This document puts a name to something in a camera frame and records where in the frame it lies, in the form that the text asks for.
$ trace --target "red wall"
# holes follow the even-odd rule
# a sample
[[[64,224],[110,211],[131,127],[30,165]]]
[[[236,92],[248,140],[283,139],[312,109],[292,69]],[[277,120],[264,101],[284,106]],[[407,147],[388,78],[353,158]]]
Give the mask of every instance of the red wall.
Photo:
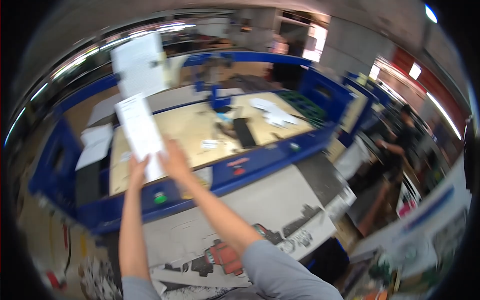
[[[463,134],[465,119],[468,117],[468,113],[460,108],[452,94],[430,70],[428,70],[418,61],[415,61],[415,58],[410,55],[410,53],[406,52],[402,48],[396,48],[392,58],[392,63],[397,68],[408,74],[414,62],[421,67],[421,73],[417,81],[420,82],[430,92],[430,94],[435,97],[435,99],[437,99],[438,103],[440,103],[440,105],[445,109],[453,123],[456,125],[460,134]]]

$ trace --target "green crate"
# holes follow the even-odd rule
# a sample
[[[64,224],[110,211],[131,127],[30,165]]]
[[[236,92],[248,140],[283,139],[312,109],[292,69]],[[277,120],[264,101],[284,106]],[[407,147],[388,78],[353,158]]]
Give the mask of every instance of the green crate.
[[[326,112],[296,91],[285,91],[277,94],[280,98],[292,105],[315,128],[322,128]]]

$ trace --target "ceiling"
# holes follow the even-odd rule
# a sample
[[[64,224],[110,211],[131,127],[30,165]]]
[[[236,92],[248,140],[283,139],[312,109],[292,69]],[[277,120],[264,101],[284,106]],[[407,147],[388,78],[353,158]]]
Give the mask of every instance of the ceiling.
[[[14,93],[22,95],[59,57],[82,38],[95,36],[107,26],[148,18],[155,12],[178,8],[236,8],[232,0],[65,0],[38,28],[25,51],[14,81]],[[327,14],[358,23],[388,36],[409,51],[439,77],[461,107],[468,108],[465,75],[455,47],[441,28],[432,24],[419,0],[244,0],[242,6],[277,7]]]

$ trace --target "column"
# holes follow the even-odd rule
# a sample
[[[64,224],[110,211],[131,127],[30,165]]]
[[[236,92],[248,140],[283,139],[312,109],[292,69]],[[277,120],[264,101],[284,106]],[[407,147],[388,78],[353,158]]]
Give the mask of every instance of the column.
[[[368,76],[376,57],[391,59],[394,46],[391,40],[373,30],[332,17],[319,63],[337,75],[361,72]]]

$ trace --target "gray shirt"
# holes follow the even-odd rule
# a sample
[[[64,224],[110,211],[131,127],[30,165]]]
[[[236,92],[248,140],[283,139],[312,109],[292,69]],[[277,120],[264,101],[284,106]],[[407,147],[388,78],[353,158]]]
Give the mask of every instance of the gray shirt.
[[[253,285],[225,294],[224,300],[342,300],[338,290],[267,240],[250,245],[242,264]],[[124,277],[124,300],[159,300],[150,281]]]

